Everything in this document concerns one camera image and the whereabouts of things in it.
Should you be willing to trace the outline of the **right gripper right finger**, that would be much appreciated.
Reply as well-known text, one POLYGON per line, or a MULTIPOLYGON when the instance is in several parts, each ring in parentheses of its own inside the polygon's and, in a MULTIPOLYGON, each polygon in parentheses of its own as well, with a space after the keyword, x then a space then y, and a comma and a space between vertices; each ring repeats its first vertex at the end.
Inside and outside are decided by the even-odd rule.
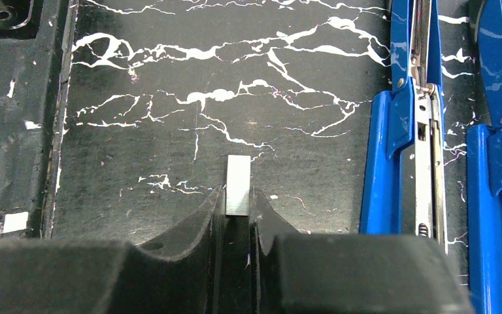
POLYGON ((253 313, 472 313, 438 244, 414 235, 302 234, 250 191, 253 313))

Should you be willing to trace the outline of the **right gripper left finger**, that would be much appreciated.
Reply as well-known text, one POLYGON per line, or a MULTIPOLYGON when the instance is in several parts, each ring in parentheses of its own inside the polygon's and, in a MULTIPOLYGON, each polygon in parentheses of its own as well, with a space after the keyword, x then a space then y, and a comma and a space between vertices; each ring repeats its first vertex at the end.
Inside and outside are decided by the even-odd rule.
POLYGON ((224 190, 157 237, 0 239, 0 313, 216 313, 224 190))

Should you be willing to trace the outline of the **grey staple strip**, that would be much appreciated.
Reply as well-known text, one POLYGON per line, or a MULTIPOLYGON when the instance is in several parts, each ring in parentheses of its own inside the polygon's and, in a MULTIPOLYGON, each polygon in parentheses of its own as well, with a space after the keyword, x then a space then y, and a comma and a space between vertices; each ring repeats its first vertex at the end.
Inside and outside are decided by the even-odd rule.
POLYGON ((250 163, 251 158, 229 155, 226 173, 226 215, 248 216, 250 212, 250 163))

